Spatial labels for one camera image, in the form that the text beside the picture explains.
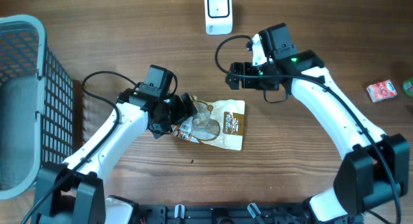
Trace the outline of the brown cream snack pouch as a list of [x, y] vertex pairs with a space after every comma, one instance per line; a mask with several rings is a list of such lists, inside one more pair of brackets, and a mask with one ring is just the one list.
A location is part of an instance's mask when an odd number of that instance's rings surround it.
[[245, 127], [245, 101], [206, 102], [191, 96], [197, 114], [174, 126], [172, 135], [193, 143], [241, 150]]

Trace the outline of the red Kleenex tissue pack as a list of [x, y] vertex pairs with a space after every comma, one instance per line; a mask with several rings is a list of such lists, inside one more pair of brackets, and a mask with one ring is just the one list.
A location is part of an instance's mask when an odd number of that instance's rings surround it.
[[392, 84], [391, 80], [382, 81], [369, 85], [367, 87], [367, 92], [373, 103], [382, 101], [384, 99], [389, 99], [397, 96], [396, 89]]

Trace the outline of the green drink bottle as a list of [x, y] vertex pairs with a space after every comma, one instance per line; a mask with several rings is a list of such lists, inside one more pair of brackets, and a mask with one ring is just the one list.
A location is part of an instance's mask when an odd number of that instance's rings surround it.
[[403, 91], [406, 95], [413, 97], [413, 77], [410, 77], [403, 82]]

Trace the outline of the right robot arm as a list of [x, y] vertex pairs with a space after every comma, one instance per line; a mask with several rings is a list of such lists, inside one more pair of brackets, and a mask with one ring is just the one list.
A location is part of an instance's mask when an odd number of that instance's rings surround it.
[[400, 199], [408, 192], [410, 146], [369, 121], [338, 88], [313, 51], [299, 52], [284, 23], [247, 37], [252, 60], [232, 63], [226, 84], [262, 92], [284, 88], [305, 105], [335, 144], [341, 165], [331, 188], [301, 205], [300, 222], [355, 221], [389, 201], [401, 221]]

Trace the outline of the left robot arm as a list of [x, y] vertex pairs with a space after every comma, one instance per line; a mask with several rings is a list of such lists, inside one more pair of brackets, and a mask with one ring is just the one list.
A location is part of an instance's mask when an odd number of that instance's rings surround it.
[[106, 197], [104, 185], [132, 142], [146, 130], [155, 138], [173, 132], [196, 113], [188, 94], [169, 91], [176, 75], [151, 65], [143, 82], [120, 93], [98, 131], [62, 163], [47, 163], [37, 175], [27, 223], [144, 223], [139, 204]]

